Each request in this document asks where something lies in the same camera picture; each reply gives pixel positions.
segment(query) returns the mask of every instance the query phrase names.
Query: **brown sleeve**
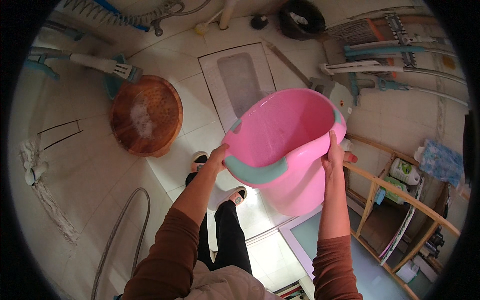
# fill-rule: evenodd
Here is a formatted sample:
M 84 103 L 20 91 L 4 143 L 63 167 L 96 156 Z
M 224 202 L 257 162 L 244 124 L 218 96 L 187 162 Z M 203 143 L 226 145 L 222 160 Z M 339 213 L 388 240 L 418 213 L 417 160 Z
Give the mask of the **brown sleeve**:
M 171 208 L 155 235 L 149 255 L 127 282 L 125 300 L 184 298 L 190 293 L 197 262 L 200 228 L 187 215 Z
M 318 241 L 313 275 L 315 300 L 363 299 L 353 275 L 350 235 Z

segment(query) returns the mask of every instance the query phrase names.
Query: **blue patterned towel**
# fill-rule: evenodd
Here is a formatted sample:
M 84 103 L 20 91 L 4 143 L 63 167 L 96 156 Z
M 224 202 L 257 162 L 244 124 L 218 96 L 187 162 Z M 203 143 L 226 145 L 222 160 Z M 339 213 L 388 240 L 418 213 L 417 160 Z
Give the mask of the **blue patterned towel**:
M 450 148 L 427 139 L 419 167 L 438 180 L 457 187 L 463 175 L 463 158 Z

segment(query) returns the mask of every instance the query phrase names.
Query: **shower hose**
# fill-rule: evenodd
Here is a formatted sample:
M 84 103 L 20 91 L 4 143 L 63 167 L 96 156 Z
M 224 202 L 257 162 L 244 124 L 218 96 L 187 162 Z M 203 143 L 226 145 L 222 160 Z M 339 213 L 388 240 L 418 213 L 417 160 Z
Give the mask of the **shower hose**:
M 103 250 L 102 258 L 100 259 L 100 262 L 98 263 L 98 269 L 96 271 L 95 275 L 95 281 L 93 282 L 93 288 L 92 288 L 92 297 L 91 300 L 96 300 L 96 294 L 98 291 L 98 283 L 100 281 L 100 276 L 102 275 L 102 270 L 103 266 L 105 264 L 105 260 L 107 259 L 107 254 L 110 249 L 110 246 L 112 245 L 113 238 L 115 237 L 115 234 L 117 233 L 117 229 L 120 225 L 120 221 L 122 220 L 123 216 L 125 215 L 125 212 L 127 211 L 128 205 L 130 205 L 130 202 L 132 201 L 133 197 L 139 192 L 142 191 L 145 193 L 145 196 L 147 197 L 147 215 L 145 217 L 144 221 L 144 226 L 142 227 L 142 232 L 140 233 L 140 238 L 138 239 L 138 244 L 137 244 L 137 250 L 135 251 L 135 256 L 133 258 L 133 265 L 132 265 L 132 272 L 130 273 L 130 278 L 133 276 L 133 272 L 135 270 L 135 267 L 137 266 L 137 260 L 138 260 L 138 254 L 140 252 L 140 246 L 142 245 L 142 240 L 144 239 L 144 233 L 145 233 L 145 228 L 147 227 L 147 222 L 148 222 L 148 216 L 150 215 L 150 196 L 148 195 L 146 189 L 144 188 L 138 188 L 133 193 L 130 195 L 130 197 L 127 200 L 127 203 L 123 207 L 117 222 L 115 223 L 115 226 L 113 226 L 112 232 L 110 233 L 110 237 L 108 238 L 107 245 L 105 246 L 105 249 Z
M 66 0 L 63 5 L 64 8 L 69 7 L 72 12 L 76 12 L 85 18 L 96 20 L 99 18 L 99 23 L 105 22 L 111 25 L 147 25 L 153 20 L 163 20 L 173 16 L 185 16 L 199 11 L 210 0 L 205 0 L 200 6 L 194 8 L 188 12 L 184 12 L 185 4 L 181 0 L 158 0 L 159 4 L 150 12 L 137 15 L 123 15 L 119 12 L 114 12 L 104 8 L 102 5 L 94 2 L 93 0 Z M 172 9 L 176 6 L 180 6 L 177 11 Z

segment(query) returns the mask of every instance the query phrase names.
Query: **black bucket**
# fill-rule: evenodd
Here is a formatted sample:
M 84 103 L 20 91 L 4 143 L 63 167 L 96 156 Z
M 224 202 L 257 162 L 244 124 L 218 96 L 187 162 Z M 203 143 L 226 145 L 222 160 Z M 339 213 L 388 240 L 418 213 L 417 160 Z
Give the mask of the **black bucket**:
M 291 12 L 304 17 L 308 25 L 297 24 L 290 16 Z M 307 0 L 290 0 L 282 6 L 278 17 L 282 33 L 296 40 L 317 39 L 325 30 L 325 19 L 322 13 Z

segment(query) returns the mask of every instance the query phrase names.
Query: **black pants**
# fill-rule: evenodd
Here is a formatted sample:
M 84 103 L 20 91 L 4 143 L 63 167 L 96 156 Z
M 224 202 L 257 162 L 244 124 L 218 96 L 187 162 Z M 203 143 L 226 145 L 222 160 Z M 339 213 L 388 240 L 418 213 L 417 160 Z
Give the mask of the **black pants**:
M 195 178 L 197 173 L 190 173 L 185 180 L 185 185 Z M 203 262 L 210 271 L 220 269 L 229 265 L 235 265 L 252 274 L 250 259 L 248 257 L 245 235 L 240 228 L 237 217 L 237 209 L 232 201 L 225 201 L 215 212 L 216 222 L 216 243 L 218 253 L 215 262 L 210 258 L 208 247 L 207 214 L 200 225 L 200 240 L 198 242 L 198 260 Z

